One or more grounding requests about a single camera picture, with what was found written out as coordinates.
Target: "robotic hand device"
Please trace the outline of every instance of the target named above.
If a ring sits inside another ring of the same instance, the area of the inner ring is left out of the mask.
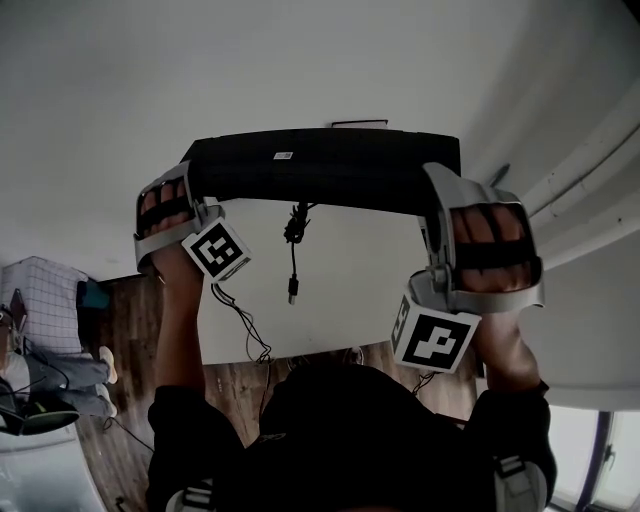
[[[138,213],[134,235],[141,272],[153,271],[149,255],[181,242],[216,281],[238,271],[251,254],[224,220],[234,198],[305,201],[415,215],[424,237],[426,268],[408,277],[391,341],[400,364],[453,372],[486,313],[542,305],[542,263],[524,207],[502,190],[460,177],[456,138],[366,129],[305,129],[232,135],[193,143],[182,162],[146,187],[184,180],[187,195]],[[460,244],[451,211],[506,204],[520,218],[518,241]],[[181,211],[190,220],[147,238],[144,230]],[[456,286],[461,269],[500,268],[528,262],[531,286],[508,293],[473,293]]]

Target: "black cable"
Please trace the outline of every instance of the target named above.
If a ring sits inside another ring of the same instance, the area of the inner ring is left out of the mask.
[[[127,434],[129,434],[131,437],[133,437],[136,441],[138,441],[142,446],[151,450],[151,453],[155,453],[155,450],[151,448],[151,446],[145,443],[142,439],[136,436],[133,432],[131,432],[131,430],[129,430],[127,427],[125,427],[122,423],[120,423],[115,418],[107,418],[106,420],[104,420],[104,423],[102,424],[102,433],[104,434],[107,430],[109,430],[114,423],[118,425],[122,430],[124,430]]]
[[[262,392],[262,398],[260,399],[260,408],[258,409],[258,422],[262,418],[262,407],[264,406],[264,400],[267,397],[267,391],[269,391],[269,386],[271,385],[271,365],[267,365],[267,384],[264,387],[264,391]]]
[[[62,375],[64,377],[64,379],[67,381],[64,389],[69,389],[69,377],[67,377],[67,374],[64,373],[60,368],[56,368],[55,366],[53,366],[52,364],[49,363],[49,359],[47,358],[47,356],[35,346],[35,343],[33,343],[33,341],[31,341],[30,339],[28,339],[26,336],[24,338],[25,344],[24,344],[24,348],[25,351],[28,351],[29,354],[31,354],[37,361],[40,361],[42,364],[47,365],[49,368],[53,368],[55,371],[57,371],[60,375]]]
[[[260,336],[260,334],[258,333],[258,330],[254,325],[253,315],[243,310],[242,308],[240,308],[236,304],[236,299],[233,298],[228,293],[226,293],[222,288],[220,288],[219,284],[214,283],[211,285],[211,293],[213,293],[213,296],[218,300],[218,302],[233,309],[236,313],[238,313],[240,320],[242,320],[242,323],[244,324],[244,327],[247,330],[247,338],[245,340],[245,350],[247,352],[247,356],[249,357],[249,359],[251,359],[252,361],[258,364],[262,364],[262,363],[271,364],[272,362],[272,359],[270,356],[271,345],[268,345],[262,340],[262,337]],[[258,359],[253,359],[253,357],[251,357],[251,354],[249,353],[250,337],[253,338],[255,341],[257,341],[258,344],[262,347],[262,353],[260,354]]]
[[[38,379],[35,382],[31,382],[29,384],[27,384],[26,386],[16,389],[15,391],[11,390],[8,393],[0,393],[0,396],[9,396],[9,395],[28,395],[30,394],[29,391],[24,391],[25,389],[29,389],[31,386],[33,386],[34,384],[37,384],[38,382],[42,382],[43,380],[45,380],[47,378],[47,376],[45,375],[44,377],[42,377],[41,379]]]
[[[302,242],[304,237],[304,230],[309,225],[311,220],[307,220],[307,214],[311,208],[318,206],[318,203],[313,203],[311,206],[308,203],[300,202],[298,206],[295,205],[291,211],[291,218],[284,228],[284,237],[287,243],[291,244],[291,263],[293,266],[293,273],[289,278],[289,304],[295,304],[296,296],[298,295],[298,269],[296,267],[296,244]]]
[[[420,375],[418,383],[415,385],[411,393],[413,396],[417,396],[418,391],[420,391],[423,387],[425,387],[429,382],[433,380],[433,378],[438,375],[439,372],[429,372],[424,375]]]

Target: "strap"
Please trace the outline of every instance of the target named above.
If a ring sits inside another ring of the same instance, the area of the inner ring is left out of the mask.
[[[531,239],[511,242],[457,243],[456,270],[503,268],[536,258]]]
[[[163,219],[182,212],[191,212],[191,205],[189,205],[189,199],[187,196],[177,197],[157,204],[140,216],[138,228],[139,234],[144,233],[145,230],[149,229],[154,224],[159,224]]]

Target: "finger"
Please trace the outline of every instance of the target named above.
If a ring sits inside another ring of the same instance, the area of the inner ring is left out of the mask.
[[[167,183],[166,185],[162,185],[160,189],[160,202],[165,203],[167,201],[171,201],[173,199],[173,185],[171,183]],[[160,221],[158,226],[159,231],[164,231],[169,228],[169,217],[165,217]]]
[[[470,208],[464,208],[461,212],[472,242],[490,243],[495,241],[491,227],[480,212],[480,208],[471,206]]]
[[[147,192],[147,195],[144,196],[144,201],[142,202],[142,207],[144,208],[145,212],[148,212],[155,205],[156,205],[156,195],[155,195],[153,190],[150,190],[149,192]],[[147,237],[149,235],[152,235],[156,231],[157,231],[157,226],[155,226],[155,225],[151,226],[150,229],[145,229],[144,230],[144,236]]]
[[[456,243],[468,244],[471,242],[461,210],[451,210],[451,223],[453,224],[453,238]]]
[[[507,267],[505,271],[509,274],[509,283],[505,291],[513,292],[531,286],[531,264],[529,262]]]
[[[524,238],[522,223],[509,208],[504,205],[493,205],[491,213],[500,228],[502,240],[512,242]]]
[[[180,183],[178,183],[178,188],[176,190],[176,197],[184,197],[185,195],[187,195],[187,188],[184,185],[184,181],[181,181]],[[169,217],[169,226],[171,227],[177,226],[178,224],[182,224],[183,222],[186,222],[188,220],[189,220],[189,213],[180,212]]]
[[[453,224],[453,236],[456,243],[468,244],[471,242],[467,226],[462,217],[461,210],[451,210],[451,222]],[[479,270],[464,269],[460,270],[460,283],[465,290],[470,292],[481,292],[484,289],[482,274]]]

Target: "person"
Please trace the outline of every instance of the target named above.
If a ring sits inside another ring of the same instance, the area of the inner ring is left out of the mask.
[[[118,380],[109,348],[100,347],[100,360],[94,361],[83,356],[61,356],[25,340],[23,354],[7,349],[10,333],[11,326],[0,328],[0,395],[14,396],[16,400],[11,404],[19,406],[30,398],[49,395],[80,414],[111,418],[117,415],[105,386]]]
[[[185,194],[183,183],[163,185],[159,200],[174,194]],[[156,194],[147,194],[141,213],[156,205]],[[490,213],[503,240],[524,236],[509,208],[491,206]],[[456,241],[494,241],[477,207],[452,215]],[[144,236],[187,219],[184,212],[164,218]],[[542,474],[536,509],[550,499],[556,467],[549,407],[518,312],[485,315],[477,328],[472,343],[486,364],[489,390],[464,430],[374,368],[311,365],[275,386],[260,436],[245,449],[204,398],[196,320],[203,276],[180,244],[154,252],[152,262],[164,282],[164,307],[148,413],[155,434],[149,510],[182,510],[184,503],[223,512],[497,510],[497,464],[511,456]],[[528,264],[464,270],[458,278],[474,292],[518,290],[531,279]]]

